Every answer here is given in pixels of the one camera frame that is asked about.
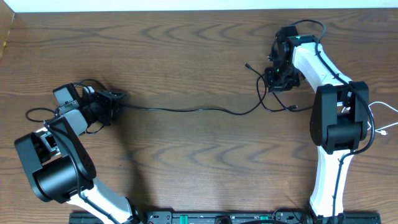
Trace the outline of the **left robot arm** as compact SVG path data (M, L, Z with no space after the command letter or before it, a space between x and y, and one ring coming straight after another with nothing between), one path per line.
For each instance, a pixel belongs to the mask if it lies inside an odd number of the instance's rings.
M144 212L97 178L95 165L79 140L96 122L109 126L125 95L87 85L78 93L76 86L69 83L54 89L59 103L54 117L14 142L32 191L44 202L76 205L99 223L146 223Z

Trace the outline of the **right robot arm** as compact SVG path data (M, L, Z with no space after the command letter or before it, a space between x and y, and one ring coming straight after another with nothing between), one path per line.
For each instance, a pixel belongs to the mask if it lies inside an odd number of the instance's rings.
M341 73L323 51L320 39L300 35L294 24L275 35L265 70L271 93L300 86L303 75L315 92L310 136L318 150L317 176L310 206L315 218L343 213L343 191L349 164L366 138L369 88Z

